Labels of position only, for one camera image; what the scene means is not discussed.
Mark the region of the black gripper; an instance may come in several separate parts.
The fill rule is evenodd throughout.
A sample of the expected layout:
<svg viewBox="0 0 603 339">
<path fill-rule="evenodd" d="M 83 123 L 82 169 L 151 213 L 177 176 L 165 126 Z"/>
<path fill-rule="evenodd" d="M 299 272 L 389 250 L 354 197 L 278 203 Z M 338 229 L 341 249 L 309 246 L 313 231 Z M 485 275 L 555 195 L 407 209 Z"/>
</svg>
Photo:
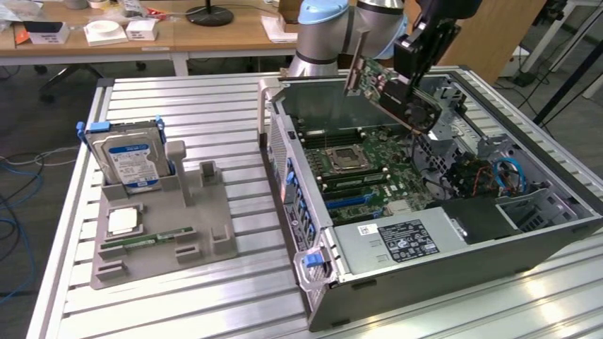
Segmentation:
<svg viewBox="0 0 603 339">
<path fill-rule="evenodd" d="M 439 62 L 461 32 L 459 20 L 471 18 L 481 1 L 417 1 L 421 13 L 411 34 L 394 45 L 394 69 L 402 76 L 423 76 Z"/>
</svg>

